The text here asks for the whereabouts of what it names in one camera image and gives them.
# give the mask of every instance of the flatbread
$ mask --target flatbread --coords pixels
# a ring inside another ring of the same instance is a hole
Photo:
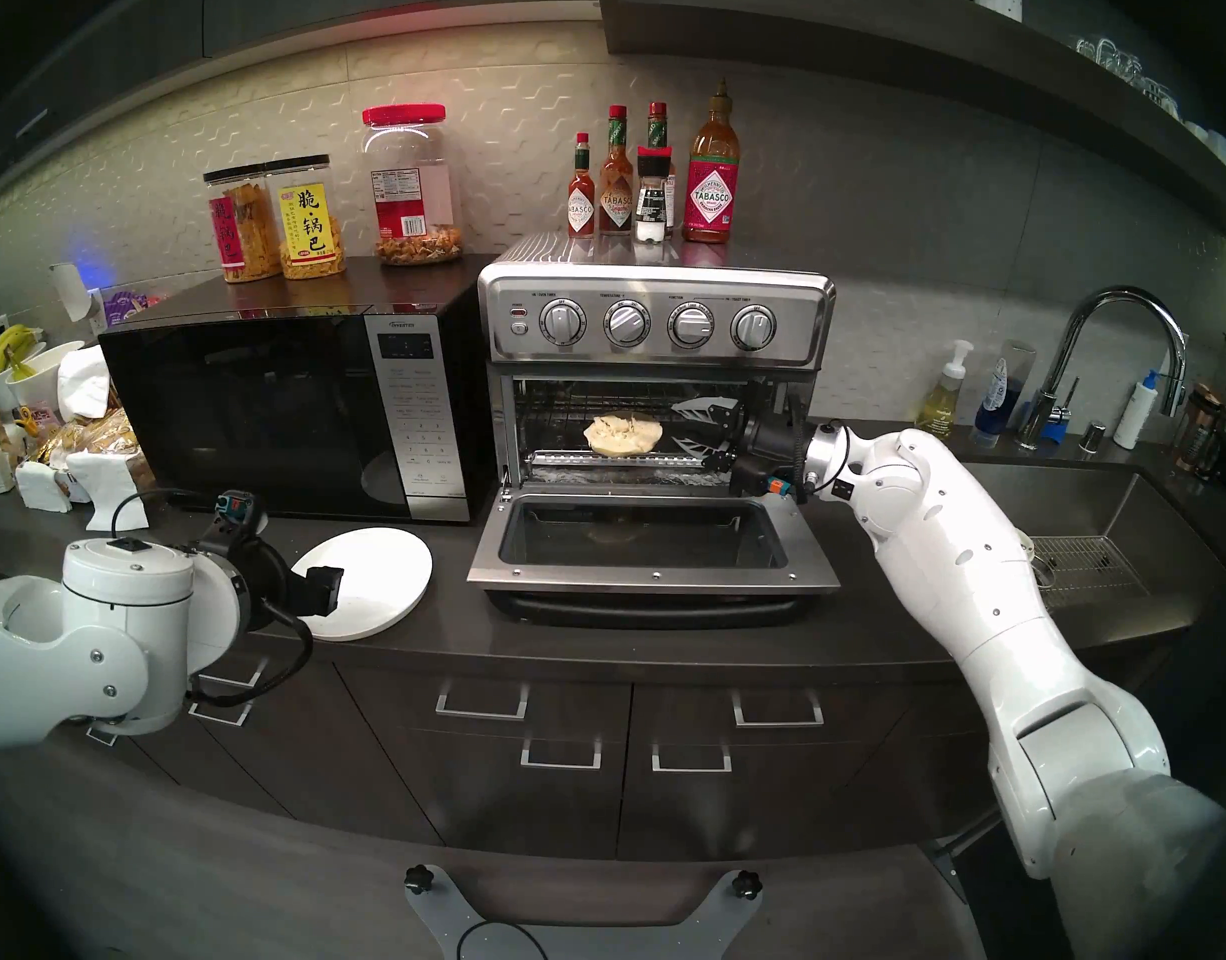
[[[597,416],[585,430],[586,441],[597,455],[630,457],[649,452],[661,440],[661,423],[646,416]]]

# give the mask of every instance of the yellow label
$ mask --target yellow label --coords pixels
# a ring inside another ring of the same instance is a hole
[[[320,264],[337,256],[329,224],[329,201],[324,183],[289,185],[280,190],[280,217],[288,264]]]

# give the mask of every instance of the shelf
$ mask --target shelf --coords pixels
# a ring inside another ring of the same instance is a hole
[[[1226,234],[1226,167],[1145,96],[967,0],[603,0],[613,54],[803,67],[950,98],[1062,137]]]

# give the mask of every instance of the red lid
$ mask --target red lid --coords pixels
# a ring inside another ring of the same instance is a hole
[[[369,126],[401,126],[413,123],[443,123],[446,112],[439,103],[401,103],[374,105],[363,113]]]

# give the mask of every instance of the sink grate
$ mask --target sink grate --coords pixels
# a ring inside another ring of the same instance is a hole
[[[1034,537],[1036,557],[1053,569],[1038,593],[1049,611],[1148,595],[1133,565],[1108,537]]]

